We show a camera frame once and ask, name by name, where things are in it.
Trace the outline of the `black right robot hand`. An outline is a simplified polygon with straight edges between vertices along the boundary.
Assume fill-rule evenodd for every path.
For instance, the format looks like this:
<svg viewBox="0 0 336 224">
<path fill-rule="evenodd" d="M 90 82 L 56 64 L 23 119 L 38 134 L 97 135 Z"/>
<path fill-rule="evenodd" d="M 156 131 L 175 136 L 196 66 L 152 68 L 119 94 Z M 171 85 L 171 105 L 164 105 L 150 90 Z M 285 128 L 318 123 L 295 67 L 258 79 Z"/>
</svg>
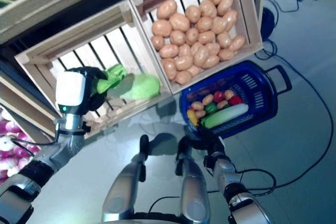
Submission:
<svg viewBox="0 0 336 224">
<path fill-rule="evenodd" d="M 197 130 L 198 139 L 191 139 L 189 145 L 196 150 L 206 150 L 208 155 L 225 155 L 225 147 L 221 143 L 218 136 L 211 130 L 206 128 L 199 128 Z"/>
</svg>

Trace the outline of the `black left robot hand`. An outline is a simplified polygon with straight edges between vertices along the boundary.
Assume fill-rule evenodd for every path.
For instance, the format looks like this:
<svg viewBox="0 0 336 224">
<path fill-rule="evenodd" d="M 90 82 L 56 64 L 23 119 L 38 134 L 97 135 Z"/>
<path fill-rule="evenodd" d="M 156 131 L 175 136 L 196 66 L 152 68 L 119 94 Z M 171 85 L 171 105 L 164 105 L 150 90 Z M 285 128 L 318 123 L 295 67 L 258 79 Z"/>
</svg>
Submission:
<svg viewBox="0 0 336 224">
<path fill-rule="evenodd" d="M 106 93 L 99 94 L 99 80 L 107 75 L 97 67 L 71 68 L 58 75 L 56 103 L 63 114 L 85 115 L 100 108 Z"/>
</svg>

